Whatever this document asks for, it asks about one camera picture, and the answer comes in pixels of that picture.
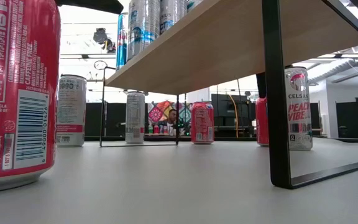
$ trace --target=person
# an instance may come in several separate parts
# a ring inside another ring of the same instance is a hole
[[[167,126],[169,135],[173,136],[174,125],[177,123],[177,111],[171,109],[168,113],[168,118],[164,121],[159,121],[158,126]]]

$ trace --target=black metal frame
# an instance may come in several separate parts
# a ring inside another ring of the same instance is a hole
[[[322,0],[358,31],[358,20],[338,0]],[[351,0],[358,7],[358,0]],[[262,0],[265,74],[268,96],[270,178],[273,185],[296,189],[358,170],[358,163],[291,178],[287,100],[282,50],[280,0]],[[258,85],[263,86],[263,75]]]
[[[104,134],[104,87],[106,86],[106,70],[111,69],[115,70],[116,68],[105,67],[103,71],[103,90],[102,90],[102,115],[100,118],[100,136],[99,136],[99,147],[136,147],[136,146],[177,146],[179,145],[179,95],[177,95],[177,135],[175,137],[175,144],[125,144],[117,146],[104,146],[103,145],[103,134]]]

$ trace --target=shelf underside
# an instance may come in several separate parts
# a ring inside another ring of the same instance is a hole
[[[285,65],[358,45],[355,25],[322,0],[281,0],[281,8]],[[263,72],[264,63],[262,1],[205,0],[106,85],[179,95]]]

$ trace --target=yellow cable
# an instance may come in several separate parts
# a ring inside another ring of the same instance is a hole
[[[237,138],[239,138],[239,117],[238,117],[238,115],[237,115],[237,106],[236,106],[236,102],[234,102],[234,100],[233,100],[233,97],[231,97],[231,95],[229,95],[230,96],[230,99],[231,99],[231,101],[233,101],[233,104],[234,104],[234,112],[236,112],[236,136],[237,136]]]

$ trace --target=silver can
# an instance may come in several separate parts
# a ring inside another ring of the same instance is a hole
[[[203,0],[188,0],[187,1],[187,12],[190,12],[191,10],[193,10],[202,1]]]
[[[161,0],[160,4],[160,34],[163,34],[187,14],[187,1]]]
[[[285,70],[290,150],[313,147],[308,72],[303,67]]]
[[[125,142],[142,144],[144,142],[145,96],[138,91],[127,96]]]
[[[160,35],[160,0],[132,0],[129,3],[127,61],[148,47]]]
[[[62,75],[58,91],[57,146],[84,144],[85,112],[86,79],[78,75]]]

